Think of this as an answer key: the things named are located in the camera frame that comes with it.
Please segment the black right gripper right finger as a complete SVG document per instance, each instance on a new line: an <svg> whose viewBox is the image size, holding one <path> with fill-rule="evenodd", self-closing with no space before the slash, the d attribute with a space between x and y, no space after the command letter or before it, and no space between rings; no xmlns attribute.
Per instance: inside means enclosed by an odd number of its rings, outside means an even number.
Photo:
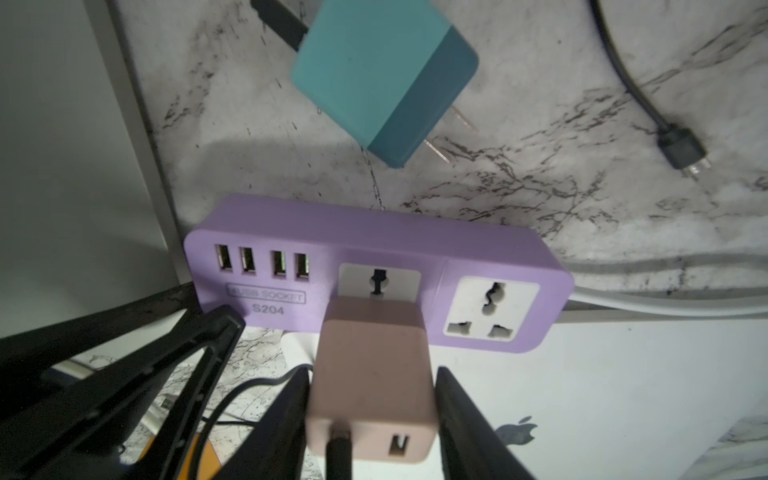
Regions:
<svg viewBox="0 0 768 480"><path fill-rule="evenodd" d="M435 396L446 479L533 479L446 367L437 370Z"/></svg>

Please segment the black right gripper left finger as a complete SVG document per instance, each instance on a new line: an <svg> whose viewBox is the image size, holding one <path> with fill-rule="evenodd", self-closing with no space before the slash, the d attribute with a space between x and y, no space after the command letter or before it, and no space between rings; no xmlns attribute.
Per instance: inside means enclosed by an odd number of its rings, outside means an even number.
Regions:
<svg viewBox="0 0 768 480"><path fill-rule="evenodd" d="M306 449L309 367L298 367L214 479L299 479Z"/></svg>

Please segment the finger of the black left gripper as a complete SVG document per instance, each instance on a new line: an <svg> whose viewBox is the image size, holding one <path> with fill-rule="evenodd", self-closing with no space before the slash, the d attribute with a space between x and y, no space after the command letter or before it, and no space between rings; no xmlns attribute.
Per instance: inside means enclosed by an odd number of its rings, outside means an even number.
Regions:
<svg viewBox="0 0 768 480"><path fill-rule="evenodd" d="M1 339L1 412L18 413L48 394L40 385L52 365L148 326L179 310L201 312L191 282L65 322Z"/></svg>
<svg viewBox="0 0 768 480"><path fill-rule="evenodd" d="M169 333L28 408L1 412L4 479L173 479L245 327L231 307L186 315ZM124 465L116 452L176 366L203 354L150 452Z"/></svg>

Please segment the pink charger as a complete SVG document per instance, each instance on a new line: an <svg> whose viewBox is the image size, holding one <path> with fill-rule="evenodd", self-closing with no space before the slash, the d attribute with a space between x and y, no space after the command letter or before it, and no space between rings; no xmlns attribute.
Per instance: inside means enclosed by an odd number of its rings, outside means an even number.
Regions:
<svg viewBox="0 0 768 480"><path fill-rule="evenodd" d="M416 464L438 432L433 372L420 307L337 297L328 304L305 416L309 450L322 456L345 433L356 460Z"/></svg>

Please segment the teal charger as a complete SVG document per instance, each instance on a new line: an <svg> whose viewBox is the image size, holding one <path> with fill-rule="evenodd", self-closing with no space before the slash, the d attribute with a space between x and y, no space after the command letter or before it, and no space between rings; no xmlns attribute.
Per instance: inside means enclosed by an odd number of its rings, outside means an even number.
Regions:
<svg viewBox="0 0 768 480"><path fill-rule="evenodd" d="M467 86L474 48L429 1L325 1L291 70L296 88L402 168Z"/></svg>

